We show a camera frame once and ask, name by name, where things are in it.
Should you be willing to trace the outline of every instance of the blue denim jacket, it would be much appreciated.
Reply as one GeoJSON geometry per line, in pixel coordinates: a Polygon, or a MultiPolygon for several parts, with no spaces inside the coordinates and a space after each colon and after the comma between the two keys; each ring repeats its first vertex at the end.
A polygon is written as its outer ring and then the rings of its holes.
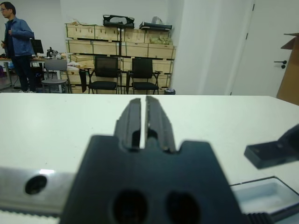
{"type": "Polygon", "coordinates": [[[34,55],[30,38],[34,38],[34,33],[29,28],[28,24],[24,20],[20,20],[17,17],[14,18],[13,24],[11,25],[13,43],[14,43],[14,55],[28,56],[34,55]]]}

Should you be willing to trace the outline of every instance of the dark pants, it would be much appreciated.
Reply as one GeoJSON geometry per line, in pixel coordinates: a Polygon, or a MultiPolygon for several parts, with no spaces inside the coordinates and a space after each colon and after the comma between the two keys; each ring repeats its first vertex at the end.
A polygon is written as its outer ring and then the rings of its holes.
{"type": "Polygon", "coordinates": [[[20,78],[20,83],[23,91],[28,90],[28,82],[29,79],[30,91],[36,91],[35,77],[33,72],[31,71],[30,66],[30,56],[19,56],[11,58],[15,72],[18,74],[20,78]]]}

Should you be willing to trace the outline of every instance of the stacked wooden boxes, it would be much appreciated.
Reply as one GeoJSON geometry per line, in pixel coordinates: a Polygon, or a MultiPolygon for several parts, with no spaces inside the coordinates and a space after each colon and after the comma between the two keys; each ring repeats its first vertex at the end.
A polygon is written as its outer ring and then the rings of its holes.
{"type": "MultiPolygon", "coordinates": [[[[132,70],[132,58],[152,58],[154,59],[153,70],[162,72],[158,80],[159,87],[168,88],[170,86],[176,48],[172,45],[150,43],[152,38],[168,37],[168,32],[125,29],[122,31],[120,39],[120,31],[117,28],[73,24],[66,24],[66,32],[67,37],[72,38],[72,40],[66,41],[68,52],[74,54],[70,58],[72,61],[83,66],[94,67],[94,55],[121,56],[120,69],[128,71],[132,70]]],[[[68,72],[68,75],[72,84],[80,84],[78,72],[68,72]]],[[[92,81],[96,80],[101,79],[93,76],[92,81]]],[[[122,85],[126,85],[126,74],[122,76],[122,85]]]]}

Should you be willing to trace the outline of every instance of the trash can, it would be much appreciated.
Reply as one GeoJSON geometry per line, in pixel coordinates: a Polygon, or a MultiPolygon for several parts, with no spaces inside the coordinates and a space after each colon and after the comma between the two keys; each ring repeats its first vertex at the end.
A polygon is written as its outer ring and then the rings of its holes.
{"type": "Polygon", "coordinates": [[[164,95],[175,95],[176,91],[173,89],[164,90],[164,95]]]}

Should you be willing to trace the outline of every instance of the door handle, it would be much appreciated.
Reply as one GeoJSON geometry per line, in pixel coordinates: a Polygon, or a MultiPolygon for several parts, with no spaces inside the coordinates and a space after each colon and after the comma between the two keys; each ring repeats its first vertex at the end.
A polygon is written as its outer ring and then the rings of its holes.
{"type": "Polygon", "coordinates": [[[287,61],[283,61],[283,62],[274,62],[274,63],[282,63],[282,64],[287,64],[287,61]]]}

